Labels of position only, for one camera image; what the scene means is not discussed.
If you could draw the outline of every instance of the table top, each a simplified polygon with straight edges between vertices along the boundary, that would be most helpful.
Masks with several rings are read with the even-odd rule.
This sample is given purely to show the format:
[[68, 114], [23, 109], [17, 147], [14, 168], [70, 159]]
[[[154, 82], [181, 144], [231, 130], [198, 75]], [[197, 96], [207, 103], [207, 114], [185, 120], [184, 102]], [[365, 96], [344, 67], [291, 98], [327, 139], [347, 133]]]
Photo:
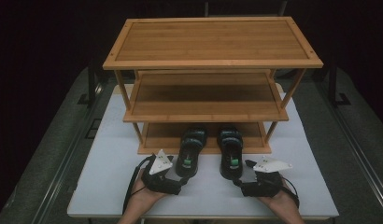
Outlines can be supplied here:
[[[113, 94], [92, 144], [67, 213], [70, 217], [120, 217], [126, 190], [134, 168], [146, 155], [138, 155], [133, 125], [121, 122], [125, 106], [120, 94]], [[292, 164], [281, 171], [297, 188], [305, 219], [337, 217], [332, 196], [307, 142], [293, 100], [287, 106], [290, 121], [279, 122], [270, 139], [270, 157]], [[270, 123], [264, 123], [268, 129]], [[258, 161], [262, 154], [244, 155]], [[253, 181], [245, 167], [243, 181]], [[168, 178], [179, 179], [171, 169]], [[275, 215], [254, 198], [244, 197], [240, 188], [220, 175], [220, 155], [200, 155], [199, 170], [178, 196], [161, 199], [144, 217], [179, 218], [273, 218]]]
[[104, 69], [319, 68], [291, 17], [129, 19]]

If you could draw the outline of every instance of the white tag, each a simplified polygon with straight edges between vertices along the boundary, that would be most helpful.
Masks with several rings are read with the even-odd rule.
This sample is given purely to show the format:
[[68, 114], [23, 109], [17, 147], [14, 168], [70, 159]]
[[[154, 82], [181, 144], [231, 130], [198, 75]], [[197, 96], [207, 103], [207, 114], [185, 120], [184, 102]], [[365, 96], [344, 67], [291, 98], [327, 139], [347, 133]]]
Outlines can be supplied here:
[[161, 171], [168, 170], [172, 167], [172, 162], [168, 160], [168, 157], [165, 155], [162, 149], [160, 149], [159, 153], [156, 156], [156, 160], [154, 160], [153, 165], [149, 171], [150, 175], [157, 174]]
[[253, 166], [254, 171], [263, 173], [273, 173], [280, 170], [292, 168], [292, 165], [283, 161], [278, 161], [274, 158], [263, 156], [260, 161]]

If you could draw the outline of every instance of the gray carpet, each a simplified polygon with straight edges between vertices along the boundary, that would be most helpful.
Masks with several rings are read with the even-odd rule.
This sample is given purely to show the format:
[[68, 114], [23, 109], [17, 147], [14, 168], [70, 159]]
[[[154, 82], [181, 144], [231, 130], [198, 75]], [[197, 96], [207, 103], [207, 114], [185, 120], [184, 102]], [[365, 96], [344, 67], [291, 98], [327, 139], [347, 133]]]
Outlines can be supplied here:
[[[279, 79], [278, 82], [285, 90], [291, 84], [290, 79]], [[116, 84], [113, 77], [103, 83], [95, 104], [87, 108], [86, 105], [77, 104], [80, 95], [87, 93], [88, 88], [87, 72], [80, 74], [25, 170], [14, 197], [3, 210], [0, 224], [88, 223], [87, 219], [69, 217], [66, 208], [92, 145], [93, 140], [86, 138], [86, 135], [89, 133], [89, 136], [93, 136]], [[324, 93], [326, 86], [327, 80], [322, 84], [316, 83], [307, 74], [293, 99], [339, 211], [340, 216], [335, 223], [383, 223], [383, 209], [327, 103]], [[339, 106], [338, 111], [383, 181], [383, 125], [355, 91], [347, 74], [341, 70], [338, 72], [338, 91], [344, 93], [351, 102], [351, 105]], [[45, 195], [51, 200], [43, 201]], [[116, 218], [96, 218], [92, 223], [116, 221]], [[273, 220], [260, 223], [280, 222]], [[307, 223], [333, 223], [333, 220]]]

